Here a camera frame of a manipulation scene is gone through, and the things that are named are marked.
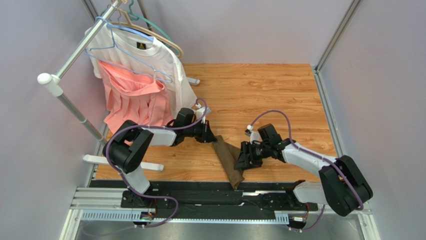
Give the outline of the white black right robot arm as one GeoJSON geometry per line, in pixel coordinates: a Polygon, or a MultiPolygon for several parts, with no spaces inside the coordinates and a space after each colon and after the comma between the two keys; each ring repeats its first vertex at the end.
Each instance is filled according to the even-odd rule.
{"type": "Polygon", "coordinates": [[[240,145],[235,170],[259,168],[263,160],[272,158],[297,166],[319,178],[319,182],[298,181],[287,190],[299,203],[328,205],[336,214],[345,217],[362,210],[374,193],[355,161],[347,155],[331,157],[304,148],[290,138],[283,139],[272,124],[257,131],[249,126],[250,137],[240,145]]]}

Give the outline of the olive brown cloth napkin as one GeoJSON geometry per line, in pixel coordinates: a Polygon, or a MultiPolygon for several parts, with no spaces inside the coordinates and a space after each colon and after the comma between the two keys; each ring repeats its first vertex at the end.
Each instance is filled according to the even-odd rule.
{"type": "Polygon", "coordinates": [[[245,180],[244,171],[234,169],[240,156],[240,148],[227,143],[221,135],[215,136],[217,141],[212,143],[213,149],[233,190],[237,190],[241,182],[245,180]]]}

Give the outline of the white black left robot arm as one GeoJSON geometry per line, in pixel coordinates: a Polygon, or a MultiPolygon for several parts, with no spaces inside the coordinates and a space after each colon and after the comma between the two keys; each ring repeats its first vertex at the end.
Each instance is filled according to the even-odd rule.
{"type": "Polygon", "coordinates": [[[126,120],[102,149],[107,164],[113,167],[128,187],[125,198],[138,203],[142,207],[153,203],[155,198],[148,197],[145,192],[151,189],[151,183],[141,167],[143,158],[149,147],[175,147],[185,138],[194,138],[199,143],[215,143],[206,115],[209,107],[197,110],[182,108],[175,119],[165,126],[138,125],[126,120]]]}

